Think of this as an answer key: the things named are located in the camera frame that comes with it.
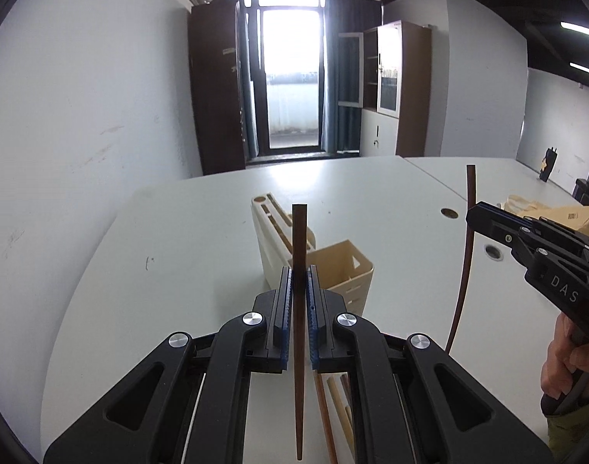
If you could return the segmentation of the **person's right hand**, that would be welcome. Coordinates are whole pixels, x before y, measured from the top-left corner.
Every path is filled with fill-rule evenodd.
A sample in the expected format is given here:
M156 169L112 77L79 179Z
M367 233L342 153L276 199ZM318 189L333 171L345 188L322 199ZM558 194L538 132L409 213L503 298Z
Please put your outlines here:
M541 372L541 388L544 394L558 399L568 395L572 385L572 374L580 370L589 374L589 344L576 346L571 340L575 325L561 313L555 321L555 334L551 340ZM583 392L589 398L589 383Z

